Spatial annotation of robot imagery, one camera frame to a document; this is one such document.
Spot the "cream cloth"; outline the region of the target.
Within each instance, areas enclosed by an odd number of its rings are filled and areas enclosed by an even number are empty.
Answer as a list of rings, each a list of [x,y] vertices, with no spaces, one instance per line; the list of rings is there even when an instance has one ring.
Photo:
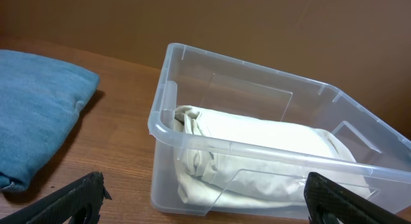
[[[175,110],[173,129],[185,134],[255,144],[354,162],[332,133],[294,123],[267,121],[184,105]],[[177,192],[184,203],[236,209],[304,205],[310,168],[210,151],[174,151]]]

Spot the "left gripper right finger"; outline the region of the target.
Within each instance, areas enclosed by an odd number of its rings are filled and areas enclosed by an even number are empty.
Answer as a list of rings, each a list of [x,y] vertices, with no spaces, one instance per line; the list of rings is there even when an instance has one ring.
[[[310,224],[410,224],[316,172],[308,174],[304,198]]]

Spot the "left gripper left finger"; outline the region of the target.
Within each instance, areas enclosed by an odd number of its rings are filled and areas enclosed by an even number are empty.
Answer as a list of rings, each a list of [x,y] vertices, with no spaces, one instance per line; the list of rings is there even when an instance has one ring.
[[[111,199],[100,172],[92,172],[41,200],[1,219],[1,224],[97,224]]]

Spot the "blue denim cloth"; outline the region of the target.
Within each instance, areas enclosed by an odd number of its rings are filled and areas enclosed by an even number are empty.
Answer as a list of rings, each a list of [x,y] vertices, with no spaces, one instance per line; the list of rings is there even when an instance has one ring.
[[[45,56],[1,50],[1,191],[27,190],[63,145],[100,77]]]

